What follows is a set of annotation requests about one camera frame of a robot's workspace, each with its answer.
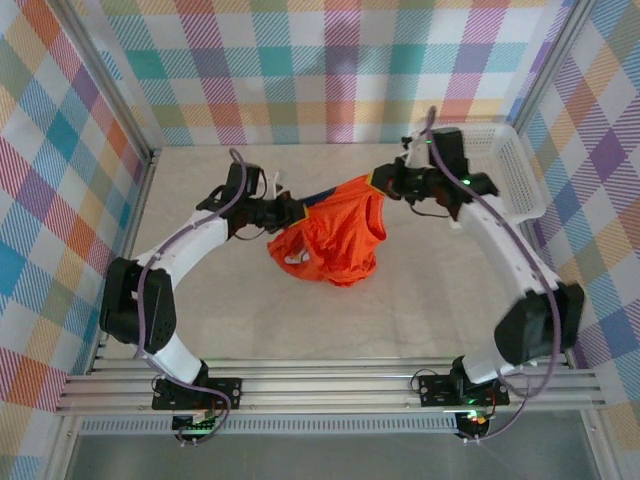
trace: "colorful plaid wall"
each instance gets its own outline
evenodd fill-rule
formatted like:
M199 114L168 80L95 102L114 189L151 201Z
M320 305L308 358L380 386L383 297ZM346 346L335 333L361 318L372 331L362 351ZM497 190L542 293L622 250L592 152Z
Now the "colorful plaid wall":
M590 298L577 356L640 475L639 0L598 2L524 143L552 199L538 241Z
M432 104L504 120L573 0L73 3L150 142L193 145L397 142Z
M142 162L44 0L0 2L0 478L35 478Z

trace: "aluminum rail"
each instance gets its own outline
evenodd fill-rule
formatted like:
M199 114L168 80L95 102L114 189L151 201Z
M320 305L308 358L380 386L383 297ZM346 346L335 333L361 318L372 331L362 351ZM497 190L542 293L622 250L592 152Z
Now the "aluminum rail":
M210 360L212 377L240 377L243 414L411 413L467 411L465 407L420 406L409 388L421 368L447 373L453 359L351 360ZM527 367L535 384L547 366ZM137 360L98 359L91 375L71 376L58 404L61 415L161 414L151 409L151 381L156 375ZM524 389L525 379L513 383ZM511 397L516 409L521 400ZM604 404L591 370L573 370L564 362L548 390L529 402L528 410L584 410Z

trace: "orange cloth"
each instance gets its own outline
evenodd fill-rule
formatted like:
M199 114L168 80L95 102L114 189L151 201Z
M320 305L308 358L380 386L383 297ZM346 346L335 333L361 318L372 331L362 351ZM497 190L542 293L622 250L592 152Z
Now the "orange cloth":
M376 268L375 248L387 238L384 198L368 175L344 183L270 242L269 253L295 277L351 286Z

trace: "white floor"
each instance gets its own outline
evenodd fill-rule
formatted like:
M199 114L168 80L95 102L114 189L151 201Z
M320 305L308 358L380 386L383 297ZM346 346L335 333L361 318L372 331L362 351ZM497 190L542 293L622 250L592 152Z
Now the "white floor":
M396 145L240 147L267 173L286 172L294 197L317 193L392 162ZM224 183L224 147L165 148L134 254L155 246ZM422 211L444 213L433 201ZM388 238L378 270L351 288L304 282L269 256L268 235L231 240L178 286L178 333L202 358L457 356L489 339L509 301L475 243L448 220L385 204ZM253 230L242 231L250 236ZM107 353L132 350L110 340Z

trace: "white plastic basket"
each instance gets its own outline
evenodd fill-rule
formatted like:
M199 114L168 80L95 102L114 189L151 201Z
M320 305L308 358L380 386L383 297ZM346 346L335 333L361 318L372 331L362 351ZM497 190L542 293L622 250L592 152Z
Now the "white plastic basket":
M511 222L542 216L546 205L522 142L512 126L500 123L442 126L462 130L469 171L485 172L491 177L500 190Z

